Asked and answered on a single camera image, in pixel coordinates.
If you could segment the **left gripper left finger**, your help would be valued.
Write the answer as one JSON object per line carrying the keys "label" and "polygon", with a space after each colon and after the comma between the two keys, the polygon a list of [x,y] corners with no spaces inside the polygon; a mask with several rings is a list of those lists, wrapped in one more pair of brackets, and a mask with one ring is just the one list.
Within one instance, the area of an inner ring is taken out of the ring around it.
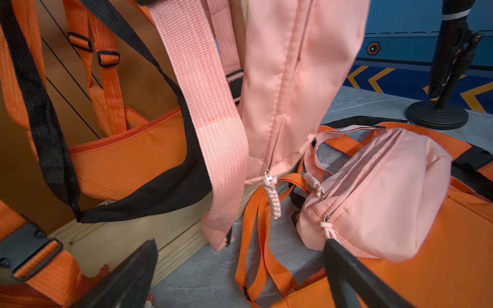
{"label": "left gripper left finger", "polygon": [[73,307],[144,307],[157,264],[154,240],[145,241]]}

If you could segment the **orange bag with black strap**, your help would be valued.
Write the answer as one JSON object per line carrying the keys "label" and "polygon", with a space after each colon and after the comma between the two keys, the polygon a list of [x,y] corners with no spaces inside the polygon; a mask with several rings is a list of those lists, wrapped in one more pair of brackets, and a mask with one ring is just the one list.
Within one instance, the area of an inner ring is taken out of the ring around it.
{"label": "orange bag with black strap", "polygon": [[211,182],[180,87],[178,107],[149,121],[123,102],[117,66],[121,39],[157,61],[109,1],[64,1],[68,40],[86,68],[89,98],[106,138],[68,146],[46,90],[33,1],[1,2],[1,86],[10,117],[22,126],[50,191],[80,223],[120,222],[193,205]]}

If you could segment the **pink sling bag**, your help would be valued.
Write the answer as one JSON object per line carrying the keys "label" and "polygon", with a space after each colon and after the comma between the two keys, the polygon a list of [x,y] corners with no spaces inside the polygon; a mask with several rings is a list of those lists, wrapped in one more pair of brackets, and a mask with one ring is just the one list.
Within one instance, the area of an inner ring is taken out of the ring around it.
{"label": "pink sling bag", "polygon": [[452,158],[433,139],[402,128],[381,129],[336,173],[325,176],[317,146],[304,155],[313,192],[297,222],[312,250],[333,239],[357,257],[413,258],[445,200]]}
{"label": "pink sling bag", "polygon": [[248,1],[239,103],[209,25],[214,5],[156,1],[149,12],[172,63],[213,189],[201,227],[220,251],[243,190],[291,170],[362,47],[369,1]]}

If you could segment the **bright orange sling bag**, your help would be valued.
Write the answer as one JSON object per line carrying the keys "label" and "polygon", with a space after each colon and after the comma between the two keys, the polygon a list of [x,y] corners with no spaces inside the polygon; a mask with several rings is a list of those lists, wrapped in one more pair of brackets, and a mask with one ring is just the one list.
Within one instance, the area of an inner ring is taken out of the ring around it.
{"label": "bright orange sling bag", "polygon": [[[288,177],[304,172],[301,162],[283,181],[299,187]],[[436,220],[417,254],[405,261],[355,257],[416,307],[492,306],[492,231],[472,223]]]}

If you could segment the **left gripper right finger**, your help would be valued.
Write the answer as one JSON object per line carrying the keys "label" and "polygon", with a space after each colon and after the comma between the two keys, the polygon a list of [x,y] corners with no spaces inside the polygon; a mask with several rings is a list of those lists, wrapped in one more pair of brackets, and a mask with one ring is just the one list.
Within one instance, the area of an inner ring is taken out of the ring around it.
{"label": "left gripper right finger", "polygon": [[339,242],[328,239],[323,250],[326,277],[336,307],[412,307]]}

